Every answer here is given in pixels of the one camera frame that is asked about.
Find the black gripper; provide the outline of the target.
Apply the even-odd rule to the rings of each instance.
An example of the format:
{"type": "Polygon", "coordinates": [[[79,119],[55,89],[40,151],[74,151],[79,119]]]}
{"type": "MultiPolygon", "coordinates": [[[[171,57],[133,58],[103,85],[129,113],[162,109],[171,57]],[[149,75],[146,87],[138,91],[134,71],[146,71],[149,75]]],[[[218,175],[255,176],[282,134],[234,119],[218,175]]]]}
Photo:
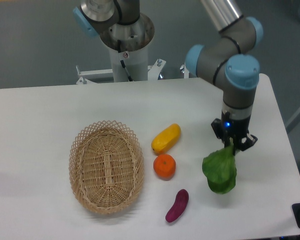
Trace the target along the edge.
{"type": "Polygon", "coordinates": [[[214,131],[217,139],[220,139],[224,144],[224,147],[228,147],[233,140],[234,148],[233,155],[238,152],[244,152],[245,150],[254,146],[258,141],[258,138],[252,134],[249,134],[250,118],[245,119],[232,119],[230,113],[222,113],[221,119],[214,119],[211,123],[211,127],[214,131]]]}

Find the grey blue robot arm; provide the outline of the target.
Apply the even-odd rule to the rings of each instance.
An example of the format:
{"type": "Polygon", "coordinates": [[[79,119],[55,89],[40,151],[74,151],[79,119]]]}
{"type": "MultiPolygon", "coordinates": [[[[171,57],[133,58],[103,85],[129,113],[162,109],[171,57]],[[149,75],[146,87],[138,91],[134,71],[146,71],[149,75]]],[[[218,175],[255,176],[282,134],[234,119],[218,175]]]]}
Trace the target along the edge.
{"type": "MultiPolygon", "coordinates": [[[[245,17],[233,0],[204,0],[220,39],[212,47],[195,45],[185,57],[185,68],[223,91],[221,118],[212,129],[233,153],[252,147],[257,137],[249,133],[249,122],[259,83],[260,64],[248,54],[263,38],[263,27],[245,17]]],[[[154,37],[154,25],[140,11],[137,0],[83,0],[73,9],[81,29],[100,37],[109,49],[116,82],[148,80],[147,49],[154,37]]]]}

